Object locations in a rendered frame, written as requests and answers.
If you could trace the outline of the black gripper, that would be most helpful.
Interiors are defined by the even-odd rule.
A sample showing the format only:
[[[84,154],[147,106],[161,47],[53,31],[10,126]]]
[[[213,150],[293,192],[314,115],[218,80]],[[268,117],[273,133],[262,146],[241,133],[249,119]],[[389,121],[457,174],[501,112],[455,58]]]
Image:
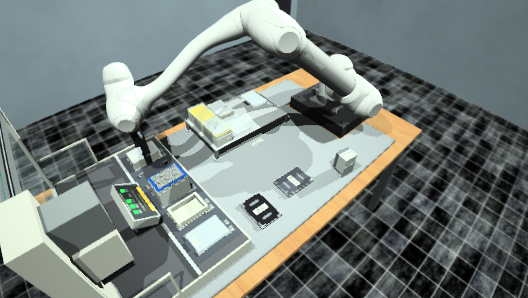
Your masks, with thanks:
[[[151,158],[151,155],[150,155],[150,150],[149,150],[149,147],[147,145],[147,142],[145,140],[145,136],[144,134],[142,134],[141,132],[141,128],[139,127],[137,129],[137,131],[133,132],[132,134],[130,134],[131,138],[133,139],[134,141],[134,145],[135,145],[135,148],[138,148],[140,147],[141,150],[142,150],[142,155],[144,156],[144,159],[146,161],[146,164],[147,166],[151,163],[153,163],[152,161],[152,158]],[[139,136],[138,136],[139,135]],[[136,138],[138,137],[138,138]],[[139,143],[140,142],[140,143]],[[146,156],[147,155],[147,156]]]

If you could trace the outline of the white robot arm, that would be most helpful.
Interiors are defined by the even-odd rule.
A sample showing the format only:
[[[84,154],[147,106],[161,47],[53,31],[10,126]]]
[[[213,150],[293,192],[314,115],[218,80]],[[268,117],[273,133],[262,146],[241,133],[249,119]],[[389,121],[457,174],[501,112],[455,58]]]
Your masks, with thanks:
[[[193,39],[162,75],[147,86],[135,86],[123,63],[104,67],[102,77],[109,122],[121,133],[135,132],[151,112],[152,105],[201,55],[245,36],[270,55],[291,60],[319,80],[319,88],[312,89],[318,95],[309,101],[330,114],[335,115],[345,107],[357,117],[369,119],[380,112],[383,101],[379,91],[356,74],[348,57],[327,56],[306,38],[304,30],[274,0],[253,0],[237,7]]]

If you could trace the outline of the white ready key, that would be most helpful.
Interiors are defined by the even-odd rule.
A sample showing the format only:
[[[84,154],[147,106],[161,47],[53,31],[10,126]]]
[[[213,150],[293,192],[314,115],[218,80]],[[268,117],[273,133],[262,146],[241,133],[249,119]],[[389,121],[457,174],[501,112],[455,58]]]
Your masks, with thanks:
[[[353,171],[357,154],[346,147],[336,153],[332,168],[340,177],[344,177]],[[336,170],[336,169],[338,170]]]

